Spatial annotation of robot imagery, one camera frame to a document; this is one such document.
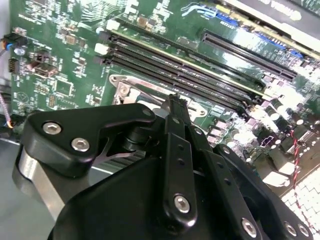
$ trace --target green circuit board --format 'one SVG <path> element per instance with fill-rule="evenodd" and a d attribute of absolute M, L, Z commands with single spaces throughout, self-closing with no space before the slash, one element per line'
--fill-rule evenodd
<path fill-rule="evenodd" d="M 128 41 L 208 72 L 221 83 L 236 86 L 248 96 L 255 94 L 270 100 L 290 90 L 292 95 L 288 98 L 292 101 L 287 101 L 288 107 L 303 115 L 320 114 L 320 72 L 315 70 L 319 68 L 318 61 L 308 58 L 308 64 L 301 67 L 305 59 L 294 49 L 284 50 L 279 47 L 282 46 L 280 42 L 248 31 L 221 12 L 219 17 L 212 16 L 201 10 L 190 10 L 193 6 L 201 6 L 208 12 L 215 11 L 216 7 L 192 0 L 12 0 L 11 29 L 28 38 L 27 46 L 20 49 L 23 53 L 11 51 L 11 56 L 19 61 L 18 72 L 12 74 L 12 113 L 24 116 L 33 110 L 114 104 L 117 88 L 110 78 L 119 75 L 158 85 L 195 101 L 205 115 L 197 115 L 194 123 L 205 131 L 209 131 L 217 119 L 226 121 L 227 129 L 219 141 L 226 139 L 234 128 L 248 131 L 253 127 L 245 125 L 235 110 L 178 90 L 174 84 L 160 84 L 157 79 L 118 64 L 97 64 L 94 57 L 102 55 L 97 51 L 97 44 L 111 47 L 99 33 L 112 31 Z M 204 31 L 263 56 L 271 63 L 296 72 L 297 76 L 292 80 L 282 79 L 241 57 L 214 48 L 203 41 Z M 45 78 L 32 69 L 36 54 L 43 50 L 49 53 L 47 63 L 55 67 L 54 75 Z M 148 52 L 143 54 L 156 58 Z M 228 70 L 217 70 L 199 56 Z M 230 94 L 242 93 L 231 91 Z"/>

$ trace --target red wire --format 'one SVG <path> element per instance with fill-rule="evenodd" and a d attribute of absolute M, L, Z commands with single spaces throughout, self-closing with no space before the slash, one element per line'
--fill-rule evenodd
<path fill-rule="evenodd" d="M 309 219 L 306 217 L 304 211 L 301 208 L 301 205 L 299 203 L 299 198 L 298 198 L 298 193 L 296 191 L 297 187 L 297 176 L 298 176 L 298 165 L 300 162 L 300 157 L 299 157 L 299 148 L 298 148 L 298 139 L 295 138 L 294 136 L 294 131 L 291 131 L 291 137 L 293 139 L 293 146 L 294 146 L 294 172 L 293 172 L 293 194 L 295 197 L 295 204 L 300 210 L 304 220 L 307 222 L 309 229 L 314 229 L 316 233 L 319 234 L 319 230 L 316 230 L 316 228 L 310 223 Z"/>

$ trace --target mounting hole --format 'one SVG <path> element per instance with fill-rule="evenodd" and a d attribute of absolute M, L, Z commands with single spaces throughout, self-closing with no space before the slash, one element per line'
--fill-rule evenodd
<path fill-rule="evenodd" d="M 182 158 L 178 158 L 178 163 L 183 166 L 185 165 L 185 161 Z"/>
<path fill-rule="evenodd" d="M 221 169 L 223 169 L 224 168 L 224 166 L 222 165 L 222 163 L 221 162 L 217 162 L 216 163 Z"/>
<path fill-rule="evenodd" d="M 228 178 L 225 178 L 224 179 L 224 182 L 228 185 L 228 186 L 231 186 L 231 182 Z"/>

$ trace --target motherboard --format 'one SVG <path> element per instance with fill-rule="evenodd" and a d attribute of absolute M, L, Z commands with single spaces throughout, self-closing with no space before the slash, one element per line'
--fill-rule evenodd
<path fill-rule="evenodd" d="M 287 1 L 319 17 L 320 1 Z M 11 0 L 2 47 L 12 114 L 130 103 L 157 112 L 178 94 L 212 146 L 228 145 L 265 182 L 274 175 L 258 168 L 270 158 L 285 185 L 296 148 L 302 156 L 320 139 L 320 52 L 271 25 L 232 0 Z"/>

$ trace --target bolt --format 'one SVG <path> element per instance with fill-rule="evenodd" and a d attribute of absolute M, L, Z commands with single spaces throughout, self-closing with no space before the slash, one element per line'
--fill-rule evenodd
<path fill-rule="evenodd" d="M 202 134 L 202 131 L 201 131 L 199 128 L 196 127 L 194 130 L 195 130 L 195 132 L 196 132 L 197 134 L 199 134 L 199 135 Z"/>
<path fill-rule="evenodd" d="M 86 152 L 90 148 L 89 142 L 81 137 L 73 139 L 71 142 L 71 146 L 74 150 L 79 152 Z"/>
<path fill-rule="evenodd" d="M 228 148 L 226 148 L 225 146 L 222 148 L 222 150 L 226 153 L 226 154 L 230 154 L 230 151 Z"/>
<path fill-rule="evenodd" d="M 127 95 L 129 92 L 129 88 L 126 86 L 121 86 L 119 92 L 121 93 L 121 95 Z"/>
<path fill-rule="evenodd" d="M 172 120 L 173 120 L 176 124 L 179 124 L 179 123 L 180 123 L 180 121 L 179 121 L 177 118 L 175 118 L 175 117 L 173 117 Z"/>
<path fill-rule="evenodd" d="M 46 134 L 56 135 L 61 132 L 61 127 L 55 122 L 47 122 L 42 127 L 43 131 Z"/>
<path fill-rule="evenodd" d="M 183 196 L 176 196 L 174 198 L 174 205 L 183 214 L 186 214 L 190 211 L 190 204 L 188 200 Z"/>
<path fill-rule="evenodd" d="M 287 231 L 292 235 L 292 236 L 297 236 L 297 232 L 296 230 L 294 229 L 293 226 L 291 226 L 287 221 L 284 222 L 284 225 L 287 229 Z"/>
<path fill-rule="evenodd" d="M 142 112 L 147 116 L 151 116 L 151 112 L 149 109 L 144 109 Z"/>
<path fill-rule="evenodd" d="M 298 224 L 298 228 L 303 235 L 305 235 L 306 237 L 309 237 L 308 230 L 302 224 Z"/>
<path fill-rule="evenodd" d="M 257 237 L 257 230 L 255 226 L 246 218 L 242 218 L 242 227 L 245 230 L 245 232 L 252 238 Z"/>

